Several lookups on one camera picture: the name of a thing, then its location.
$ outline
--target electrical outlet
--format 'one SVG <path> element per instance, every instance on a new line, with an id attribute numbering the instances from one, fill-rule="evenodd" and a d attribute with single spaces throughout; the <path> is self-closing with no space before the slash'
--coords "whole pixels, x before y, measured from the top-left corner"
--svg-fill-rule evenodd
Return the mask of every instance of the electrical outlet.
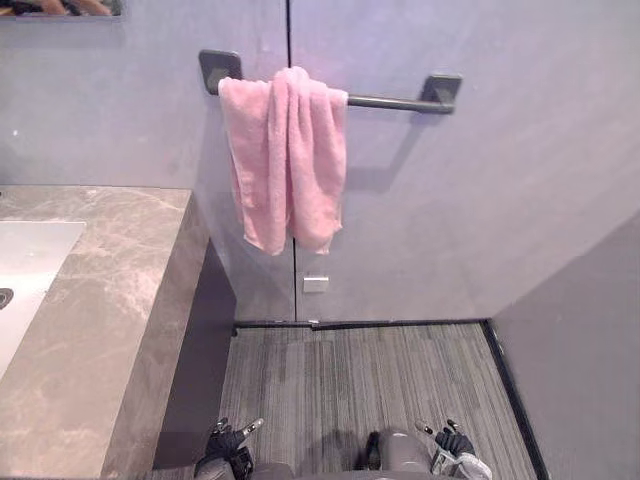
<path id="1" fill-rule="evenodd" d="M 329 277 L 304 277 L 303 293 L 324 293 L 329 288 Z"/>

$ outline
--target vanity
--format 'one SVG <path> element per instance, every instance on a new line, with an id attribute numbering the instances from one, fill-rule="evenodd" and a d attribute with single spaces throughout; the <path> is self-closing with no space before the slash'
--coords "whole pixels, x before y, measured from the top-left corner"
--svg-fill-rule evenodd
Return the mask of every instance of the vanity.
<path id="1" fill-rule="evenodd" d="M 196 461 L 218 413 L 235 297 L 192 192 L 0 193 L 0 281 L 11 283 L 0 285 L 0 477 Z"/>

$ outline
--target mirror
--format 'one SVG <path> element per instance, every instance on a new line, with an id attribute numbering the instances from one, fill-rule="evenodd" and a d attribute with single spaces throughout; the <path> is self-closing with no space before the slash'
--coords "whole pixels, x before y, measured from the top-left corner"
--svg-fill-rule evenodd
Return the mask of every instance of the mirror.
<path id="1" fill-rule="evenodd" d="M 121 0 L 0 0 L 0 16 L 119 16 Z"/>

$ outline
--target wall plate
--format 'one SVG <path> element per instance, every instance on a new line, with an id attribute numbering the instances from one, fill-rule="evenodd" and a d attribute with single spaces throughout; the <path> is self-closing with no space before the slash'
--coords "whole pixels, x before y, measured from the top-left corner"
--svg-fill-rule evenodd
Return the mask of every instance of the wall plate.
<path id="1" fill-rule="evenodd" d="M 422 87 L 420 100 L 453 104 L 461 84 L 462 77 L 460 75 L 429 75 Z"/>
<path id="2" fill-rule="evenodd" d="M 302 280 L 303 293 L 324 293 L 329 288 L 329 277 L 304 277 Z"/>
<path id="3" fill-rule="evenodd" d="M 235 52 L 202 50 L 198 55 L 204 86 L 211 95 L 218 94 L 218 82 L 226 77 L 242 80 L 242 62 Z"/>

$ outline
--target towel bar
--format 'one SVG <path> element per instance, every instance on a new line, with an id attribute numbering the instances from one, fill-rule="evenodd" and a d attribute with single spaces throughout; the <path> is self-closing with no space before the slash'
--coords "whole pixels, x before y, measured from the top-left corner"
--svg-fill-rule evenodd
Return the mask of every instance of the towel bar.
<path id="1" fill-rule="evenodd" d="M 242 64 L 236 53 L 202 50 L 198 58 L 205 87 L 211 95 L 218 95 L 218 82 L 221 79 L 242 79 Z M 419 100 L 350 93 L 347 105 L 450 115 L 455 110 L 455 98 L 461 83 L 462 77 L 459 75 L 430 75 L 424 83 Z"/>

